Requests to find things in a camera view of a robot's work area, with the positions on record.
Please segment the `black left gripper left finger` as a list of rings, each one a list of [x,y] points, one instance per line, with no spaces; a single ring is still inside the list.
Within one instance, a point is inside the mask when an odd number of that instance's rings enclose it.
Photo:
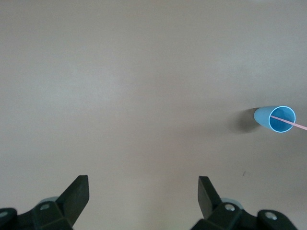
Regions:
[[[89,201],[89,180],[79,175],[55,200],[18,216],[19,230],[71,230]]]

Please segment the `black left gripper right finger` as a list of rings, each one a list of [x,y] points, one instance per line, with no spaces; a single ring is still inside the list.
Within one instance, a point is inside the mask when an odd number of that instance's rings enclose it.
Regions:
[[[257,218],[232,202],[224,202],[209,177],[198,179],[198,203],[203,215],[193,230],[257,230]]]

